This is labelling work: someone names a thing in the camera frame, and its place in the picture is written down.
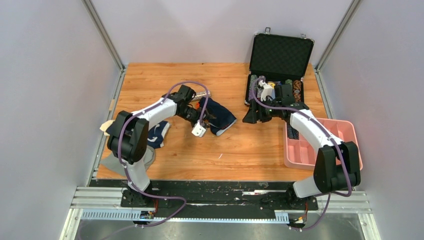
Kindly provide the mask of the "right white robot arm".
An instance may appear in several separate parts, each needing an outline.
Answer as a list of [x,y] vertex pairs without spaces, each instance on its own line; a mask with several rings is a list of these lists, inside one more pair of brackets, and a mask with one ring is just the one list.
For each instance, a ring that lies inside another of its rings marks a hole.
[[292,191],[285,195],[286,204],[298,209],[306,198],[325,194],[352,194],[361,182],[360,156],[353,141],[343,141],[332,134],[314,116],[304,102],[297,102],[290,84],[270,86],[257,79],[249,87],[249,110],[243,122],[255,124],[274,117],[281,118],[297,130],[312,146],[316,154],[313,175],[293,183]]

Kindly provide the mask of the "navy striped underwear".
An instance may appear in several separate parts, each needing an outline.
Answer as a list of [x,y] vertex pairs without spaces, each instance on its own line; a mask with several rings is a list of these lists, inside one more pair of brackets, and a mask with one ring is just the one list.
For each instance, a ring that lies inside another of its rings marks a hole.
[[287,125],[287,137],[293,140],[299,140],[299,132],[291,125]]

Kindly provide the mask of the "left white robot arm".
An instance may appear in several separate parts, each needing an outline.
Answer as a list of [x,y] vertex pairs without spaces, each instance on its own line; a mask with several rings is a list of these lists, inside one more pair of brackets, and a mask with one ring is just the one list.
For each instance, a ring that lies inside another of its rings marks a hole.
[[111,154],[101,163],[108,170],[127,178],[127,185],[134,191],[134,200],[140,206],[149,206],[153,201],[151,181],[147,168],[156,157],[155,150],[148,146],[149,131],[167,118],[179,116],[190,122],[192,134],[202,137],[215,119],[207,110],[209,96],[204,104],[196,109],[191,105],[196,96],[195,90],[186,82],[178,83],[179,90],[163,95],[157,102],[135,112],[121,111],[114,120],[103,123],[100,129],[108,136],[107,148]]

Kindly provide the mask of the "navy orange boxer briefs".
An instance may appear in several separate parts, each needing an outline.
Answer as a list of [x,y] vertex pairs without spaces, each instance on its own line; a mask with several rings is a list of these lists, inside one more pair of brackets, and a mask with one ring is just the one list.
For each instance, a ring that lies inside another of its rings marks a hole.
[[226,107],[214,101],[211,97],[206,104],[206,110],[213,116],[208,120],[208,123],[210,131],[216,136],[222,135],[237,122],[237,118]]

